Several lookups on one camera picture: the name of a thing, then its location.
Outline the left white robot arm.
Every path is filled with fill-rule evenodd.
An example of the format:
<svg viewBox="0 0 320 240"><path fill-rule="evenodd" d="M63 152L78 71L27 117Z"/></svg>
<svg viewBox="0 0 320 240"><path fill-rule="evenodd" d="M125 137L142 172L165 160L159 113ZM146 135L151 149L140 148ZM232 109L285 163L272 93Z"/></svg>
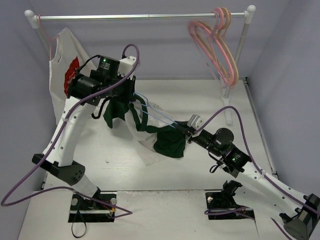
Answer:
<svg viewBox="0 0 320 240"><path fill-rule="evenodd" d="M74 160L76 146L101 99L131 99L136 79L134 71L140 63L138 56L123 55L120 60L102 55L98 58L98 67L89 76L82 74L80 68L76 70L49 144L42 153L32 157L37 167L83 194L81 202L89 210L99 206L101 191L86 176L85 166Z"/></svg>

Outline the light blue wire hanger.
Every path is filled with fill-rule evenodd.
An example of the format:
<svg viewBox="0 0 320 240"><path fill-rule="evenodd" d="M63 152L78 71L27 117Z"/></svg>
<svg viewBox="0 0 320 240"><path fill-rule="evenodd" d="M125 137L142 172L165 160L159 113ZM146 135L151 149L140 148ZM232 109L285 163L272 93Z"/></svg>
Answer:
<svg viewBox="0 0 320 240"><path fill-rule="evenodd" d="M142 110L143 113L147 113L149 116L153 117L154 119L157 119L158 121L164 123L167 126L171 126L172 128L175 128L178 125L178 122L175 121L173 117L170 117L168 114L165 114L162 109L156 108L156 104L150 102L145 95L138 92L134 92L133 95L135 97L140 97L143 99L144 103L140 103L140 105L148 109L148 111Z"/></svg>

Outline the white and green t-shirt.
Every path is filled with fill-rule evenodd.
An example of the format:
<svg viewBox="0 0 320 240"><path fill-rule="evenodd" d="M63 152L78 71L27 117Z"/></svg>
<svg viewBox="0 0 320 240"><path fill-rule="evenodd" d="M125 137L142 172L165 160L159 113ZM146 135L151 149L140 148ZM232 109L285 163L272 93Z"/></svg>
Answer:
<svg viewBox="0 0 320 240"><path fill-rule="evenodd" d="M148 109L141 106L140 103L144 104L145 102L139 96L136 101L130 103L109 100L103 115L107 126L112 129L116 120L124 121L134 140L141 145L137 152L145 165L158 162L157 157L161 161L166 157L173 159L183 158L186 149L186 137L178 129L165 125L147 113L142 112L142 110L147 112ZM185 121L183 118L164 110L163 112L172 117L177 123Z"/></svg>

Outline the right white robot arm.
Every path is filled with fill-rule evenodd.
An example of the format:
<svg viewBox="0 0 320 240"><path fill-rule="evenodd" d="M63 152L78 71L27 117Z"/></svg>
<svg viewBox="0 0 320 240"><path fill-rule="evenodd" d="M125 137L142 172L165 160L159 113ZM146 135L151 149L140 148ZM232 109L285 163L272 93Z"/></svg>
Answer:
<svg viewBox="0 0 320 240"><path fill-rule="evenodd" d="M219 128L212 134L206 130L196 133L186 121L179 122L177 127L188 143L205 149L216 166L233 177L223 184L220 192L206 194L210 199L208 215L220 219L226 214L235 219L249 208L270 217L283 228L286 237L310 239L320 221L318 196L298 192L255 166L250 156L234 145L234 135L227 128Z"/></svg>

